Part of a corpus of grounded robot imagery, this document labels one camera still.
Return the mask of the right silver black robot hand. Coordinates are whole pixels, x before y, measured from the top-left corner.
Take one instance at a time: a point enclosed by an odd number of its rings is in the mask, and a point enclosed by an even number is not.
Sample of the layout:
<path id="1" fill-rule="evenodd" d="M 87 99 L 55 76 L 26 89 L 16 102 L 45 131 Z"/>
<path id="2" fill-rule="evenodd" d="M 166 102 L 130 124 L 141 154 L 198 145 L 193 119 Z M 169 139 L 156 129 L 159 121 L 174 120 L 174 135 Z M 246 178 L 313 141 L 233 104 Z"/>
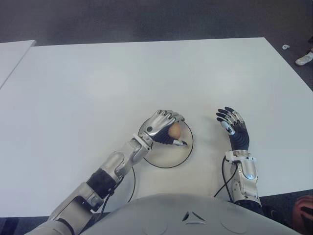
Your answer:
<path id="1" fill-rule="evenodd" d="M 230 107 L 218 109 L 216 119 L 228 133 L 232 150 L 249 149 L 249 134 L 241 115 Z"/>

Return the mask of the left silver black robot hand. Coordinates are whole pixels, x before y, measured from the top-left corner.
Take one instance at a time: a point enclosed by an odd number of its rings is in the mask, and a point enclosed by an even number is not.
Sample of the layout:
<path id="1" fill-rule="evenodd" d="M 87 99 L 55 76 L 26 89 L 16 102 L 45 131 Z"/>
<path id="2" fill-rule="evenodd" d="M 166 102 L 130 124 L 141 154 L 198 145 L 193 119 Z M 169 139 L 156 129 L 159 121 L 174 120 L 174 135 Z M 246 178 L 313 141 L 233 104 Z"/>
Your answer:
<path id="1" fill-rule="evenodd" d="M 177 146 L 187 146 L 185 141 L 179 140 L 179 137 L 171 137 L 170 128 L 185 118 L 172 110 L 157 110 L 140 127 L 138 135 L 152 146 L 153 142 L 161 144 L 170 144 Z"/>

